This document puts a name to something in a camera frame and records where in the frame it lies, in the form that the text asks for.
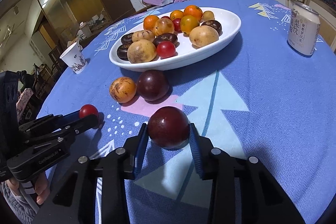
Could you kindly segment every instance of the white can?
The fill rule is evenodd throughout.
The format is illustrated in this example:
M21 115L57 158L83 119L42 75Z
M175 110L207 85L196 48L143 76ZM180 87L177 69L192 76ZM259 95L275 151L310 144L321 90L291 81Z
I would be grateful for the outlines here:
M319 30L319 14L309 6L296 1L292 9L288 44L303 55L311 56Z

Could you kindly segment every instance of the white paper cup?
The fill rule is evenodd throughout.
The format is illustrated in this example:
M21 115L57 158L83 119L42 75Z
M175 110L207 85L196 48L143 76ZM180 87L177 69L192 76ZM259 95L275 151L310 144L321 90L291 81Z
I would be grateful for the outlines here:
M73 43L68 47L59 58L61 58L77 74L81 73L87 66L87 61L80 51L78 42Z

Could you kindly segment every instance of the white oval plate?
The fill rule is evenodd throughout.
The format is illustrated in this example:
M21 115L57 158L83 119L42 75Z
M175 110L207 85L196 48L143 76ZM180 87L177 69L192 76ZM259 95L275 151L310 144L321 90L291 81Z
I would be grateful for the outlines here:
M196 63L219 52L224 47L226 47L239 32L241 20L239 16L233 12L224 9L211 7L201 7L201 9L202 11L212 11L215 15L215 20L222 24L222 33L219 36L218 41L202 48L194 48L193 44L191 44L189 40L189 37L184 36L183 33L179 33L177 35L177 40L180 45L176 48L177 55L166 59L155 58L155 61L146 63L131 64L129 61L121 60L117 56L117 49L122 44L121 38L119 38L110 50L111 62L121 68L132 71L142 72L149 69L170 70ZM169 16L170 13L171 12L162 14L159 17L161 18L163 16ZM127 33L141 30L143 30L143 23L140 23L136 27L129 30Z

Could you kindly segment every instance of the round table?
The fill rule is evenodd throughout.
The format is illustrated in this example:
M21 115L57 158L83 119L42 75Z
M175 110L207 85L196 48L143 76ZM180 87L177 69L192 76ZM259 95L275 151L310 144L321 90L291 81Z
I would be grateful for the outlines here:
M166 71L172 94L152 105L138 98L119 105L109 95L121 76L109 60L113 43L149 14L160 15L187 5L230 10L241 29L222 51L198 63ZM258 157L313 224L336 192L336 56L319 36L311 58L287 44L290 9L274 0L191 0L136 15L108 27L83 50L89 65L79 75L69 68L43 104L39 117L68 114L84 104L104 114L98 130L79 135L71 156L54 169L58 180L80 156L105 156L138 134L160 107L182 109L200 133L231 156ZM210 181L200 181L190 148L168 151L149 143L142 172L125 188L131 223L206 223ZM100 223L98 179L96 223Z

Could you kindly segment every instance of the red cherry tomato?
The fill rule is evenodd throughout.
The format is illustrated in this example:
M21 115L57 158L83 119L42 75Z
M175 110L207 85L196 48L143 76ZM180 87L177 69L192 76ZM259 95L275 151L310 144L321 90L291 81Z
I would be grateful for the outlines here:
M175 46L170 41L162 41L156 48L156 53L161 58L168 58L174 56L176 52Z
M174 23L174 30L175 32L180 32L181 31L181 26L180 26L181 19L180 18L175 18L173 20Z
M99 112L98 112L98 109L96 109L95 106L93 105L83 105L79 111L79 117L80 119L81 118L84 118L88 115L91 115L91 114L94 114L96 115L97 117L99 116Z

